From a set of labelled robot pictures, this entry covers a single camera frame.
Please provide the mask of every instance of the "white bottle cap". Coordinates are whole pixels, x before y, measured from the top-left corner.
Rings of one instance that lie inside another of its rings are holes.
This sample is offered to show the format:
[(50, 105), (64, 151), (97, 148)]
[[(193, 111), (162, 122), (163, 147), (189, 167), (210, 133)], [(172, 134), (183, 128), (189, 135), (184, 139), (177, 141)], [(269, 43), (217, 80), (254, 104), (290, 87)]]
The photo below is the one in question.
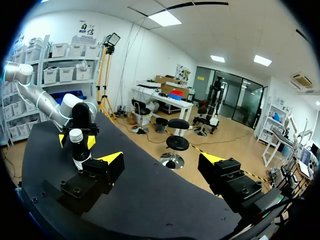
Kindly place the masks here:
[(79, 143), (84, 139), (81, 129), (75, 128), (69, 132), (70, 141), (72, 143)]

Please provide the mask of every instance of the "poster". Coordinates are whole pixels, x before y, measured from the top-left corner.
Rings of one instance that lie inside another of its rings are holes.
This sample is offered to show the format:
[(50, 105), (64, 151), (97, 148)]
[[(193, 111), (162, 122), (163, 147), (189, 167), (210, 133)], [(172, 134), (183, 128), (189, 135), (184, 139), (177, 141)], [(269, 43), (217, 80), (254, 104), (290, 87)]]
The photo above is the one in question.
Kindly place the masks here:
[(180, 64), (176, 65), (175, 78), (179, 79), (182, 83), (187, 83), (190, 70)]
[(80, 20), (77, 24), (76, 35), (73, 36), (72, 44), (96, 45), (100, 23)]

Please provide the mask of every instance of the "chrome stool base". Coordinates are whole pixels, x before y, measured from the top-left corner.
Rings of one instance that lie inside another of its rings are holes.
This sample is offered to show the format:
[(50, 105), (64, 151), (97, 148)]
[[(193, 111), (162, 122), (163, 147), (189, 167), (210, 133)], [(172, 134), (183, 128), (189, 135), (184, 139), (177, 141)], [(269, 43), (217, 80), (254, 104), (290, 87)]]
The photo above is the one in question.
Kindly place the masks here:
[(149, 129), (145, 126), (133, 126), (131, 128), (132, 132), (135, 134), (148, 134), (149, 133)]
[(182, 169), (185, 165), (184, 159), (178, 154), (173, 154), (172, 152), (162, 154), (160, 162), (163, 166), (172, 170)]
[(198, 127), (197, 129), (194, 130), (194, 133), (202, 137), (207, 136), (207, 134), (204, 131), (204, 127)]

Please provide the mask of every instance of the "yellow black caution tape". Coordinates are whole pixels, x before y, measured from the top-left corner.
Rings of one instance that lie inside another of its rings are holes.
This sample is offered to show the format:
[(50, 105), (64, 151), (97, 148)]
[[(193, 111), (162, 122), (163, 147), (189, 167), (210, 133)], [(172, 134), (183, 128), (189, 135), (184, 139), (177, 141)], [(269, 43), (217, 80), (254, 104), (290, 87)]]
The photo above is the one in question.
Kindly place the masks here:
[[(169, 132), (168, 130), (165, 130), (165, 132), (166, 132), (167, 134), (173, 135), (173, 134), (172, 134), (171, 132)], [(192, 144), (190, 144), (190, 145), (191, 145), (194, 149), (198, 150), (200, 153), (210, 154), (210, 153), (207, 153), (207, 152), (205, 152), (205, 151), (202, 151), (200, 148), (196, 147), (195, 145), (192, 145)], [(261, 181), (269, 182), (269, 180), (268, 180), (268, 179), (266, 179), (266, 178), (263, 178), (263, 177), (260, 177), (260, 176), (254, 175), (253, 173), (248, 172), (248, 171), (245, 171), (245, 170), (244, 170), (244, 172), (245, 172), (246, 174), (249, 174), (249, 175), (251, 175), (251, 176), (253, 176), (253, 177), (255, 177), (255, 178), (257, 178), (257, 179), (261, 180)]]

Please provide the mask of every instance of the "black table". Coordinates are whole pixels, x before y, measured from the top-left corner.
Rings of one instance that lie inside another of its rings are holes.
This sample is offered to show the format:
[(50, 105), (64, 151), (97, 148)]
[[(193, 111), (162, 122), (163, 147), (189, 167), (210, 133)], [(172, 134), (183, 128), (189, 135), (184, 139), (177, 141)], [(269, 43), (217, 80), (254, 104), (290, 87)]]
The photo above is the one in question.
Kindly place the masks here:
[(62, 149), (59, 132), (51, 121), (32, 128), (23, 158), (21, 195), (45, 231), (48, 230), (44, 225), (52, 226), (60, 235), (74, 239), (99, 238), (90, 232), (109, 230), (106, 234), (200, 240), (220, 239), (233, 231), (240, 216), (223, 199), (162, 166), (103, 114), (97, 115), (96, 123), (100, 133), (91, 149), (92, 156), (99, 158), (122, 151), (125, 170), (110, 193), (101, 195), (81, 217), (50, 196), (40, 195), (43, 180), (60, 189), (61, 180), (77, 174), (69, 140)]

